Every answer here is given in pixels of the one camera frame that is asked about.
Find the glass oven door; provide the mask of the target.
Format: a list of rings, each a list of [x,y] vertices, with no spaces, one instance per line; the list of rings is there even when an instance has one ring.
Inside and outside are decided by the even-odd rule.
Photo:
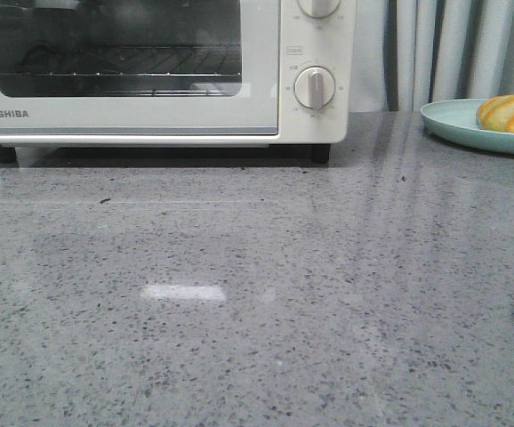
[[[0,145],[251,144],[277,139],[278,1],[0,1],[0,64],[36,44],[237,44],[233,96],[35,97],[0,91]]]

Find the striped croissant bread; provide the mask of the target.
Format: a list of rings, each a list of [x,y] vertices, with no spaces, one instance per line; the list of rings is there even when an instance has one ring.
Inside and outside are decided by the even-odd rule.
[[[500,95],[484,101],[476,114],[481,129],[514,133],[514,94]]]

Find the lower oven knob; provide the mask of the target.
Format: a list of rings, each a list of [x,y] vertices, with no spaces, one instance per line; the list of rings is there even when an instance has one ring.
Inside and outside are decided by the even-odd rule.
[[[294,93],[302,106],[321,110],[334,96],[335,79],[326,68],[306,68],[296,77]]]

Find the oven knob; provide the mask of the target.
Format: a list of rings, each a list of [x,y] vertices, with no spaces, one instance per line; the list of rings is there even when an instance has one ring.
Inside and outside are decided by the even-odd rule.
[[[298,0],[302,12],[313,19],[323,19],[334,13],[340,0]]]
[[[334,96],[335,79],[326,68],[306,68],[296,77],[294,93],[302,106],[321,110]]]

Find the upper oven knob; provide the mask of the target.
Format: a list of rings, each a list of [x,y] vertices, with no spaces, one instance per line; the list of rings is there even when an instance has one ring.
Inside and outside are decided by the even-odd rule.
[[[313,19],[323,19],[334,13],[340,0],[298,0],[302,12]]]

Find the white Toshiba toaster oven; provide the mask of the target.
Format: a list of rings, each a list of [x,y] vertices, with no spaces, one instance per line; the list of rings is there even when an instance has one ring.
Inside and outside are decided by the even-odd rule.
[[[121,147],[121,148],[194,148],[194,147],[260,147],[270,145],[307,144],[315,162],[324,163],[333,144],[342,141],[348,129],[351,50],[354,36],[356,5],[341,1],[337,10],[323,19],[305,15],[298,1],[278,1],[282,4],[279,42],[279,124],[278,137],[262,145],[251,144],[158,144],[158,145],[53,145],[59,147]],[[294,93],[296,77],[306,68],[323,67],[335,79],[332,100],[321,110],[302,106]],[[0,145],[0,162],[11,163],[19,146]]]

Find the grey white curtain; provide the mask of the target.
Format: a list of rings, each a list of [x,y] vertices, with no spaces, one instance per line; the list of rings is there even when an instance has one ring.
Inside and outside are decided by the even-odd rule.
[[[514,93],[514,1],[360,1],[349,108]]]

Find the light green plate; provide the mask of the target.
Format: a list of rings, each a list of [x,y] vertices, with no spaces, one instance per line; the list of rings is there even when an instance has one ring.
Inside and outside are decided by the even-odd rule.
[[[514,133],[481,129],[476,113],[486,99],[436,101],[421,107],[422,120],[436,136],[464,147],[514,155]]]

